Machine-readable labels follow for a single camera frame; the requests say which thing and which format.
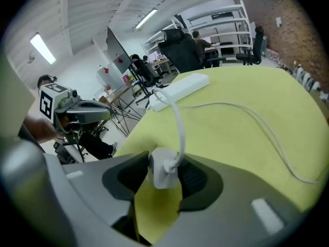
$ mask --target white ceiling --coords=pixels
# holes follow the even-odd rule
[[[29,43],[38,32],[56,62],[92,45],[92,37],[109,26],[128,32],[153,8],[158,12],[143,26],[152,32],[174,14],[209,0],[29,0],[9,26],[4,47],[9,61],[32,89],[51,65]],[[35,60],[28,64],[29,56]]]

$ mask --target yellow table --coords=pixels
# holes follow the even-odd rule
[[[299,176],[316,180],[326,174],[329,162],[329,127],[310,94],[289,74],[277,68],[231,66],[202,69],[210,85],[177,102],[195,105],[227,101],[246,105],[261,115],[277,135],[288,160]],[[174,81],[188,76],[184,73]],[[207,157],[248,170],[292,200],[300,210],[317,201],[323,185],[295,179],[268,131],[245,111],[228,105],[180,109],[186,129],[186,153]],[[176,121],[171,107],[148,111],[116,156],[178,150]],[[155,243],[177,218],[180,187],[156,190],[144,181],[135,196],[140,234]]]

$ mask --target ceiling light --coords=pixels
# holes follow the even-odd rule
[[[50,64],[53,64],[56,61],[56,59],[53,57],[53,55],[47,48],[46,44],[43,42],[39,33],[36,33],[30,39],[30,42]]]
[[[139,22],[139,24],[136,26],[136,28],[140,28],[142,25],[144,25],[144,23],[149,20],[149,18],[151,16],[153,16],[156,11],[158,11],[157,9],[153,9],[141,22]]]

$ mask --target power strip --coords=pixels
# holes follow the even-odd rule
[[[170,84],[168,87],[163,88],[162,90],[166,91],[171,100],[173,102],[177,102],[184,97],[200,90],[201,88],[207,86],[209,84],[209,76],[193,73],[175,83]],[[166,100],[165,96],[158,94],[159,98],[163,101]],[[162,109],[166,108],[168,104],[165,104],[159,101],[154,94],[152,94],[149,98],[150,101],[150,109],[158,112]]]

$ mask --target shoe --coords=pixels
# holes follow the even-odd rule
[[[117,142],[114,142],[112,144],[112,147],[113,147],[112,155],[114,155],[114,153],[116,152],[117,146],[118,146],[118,143]]]

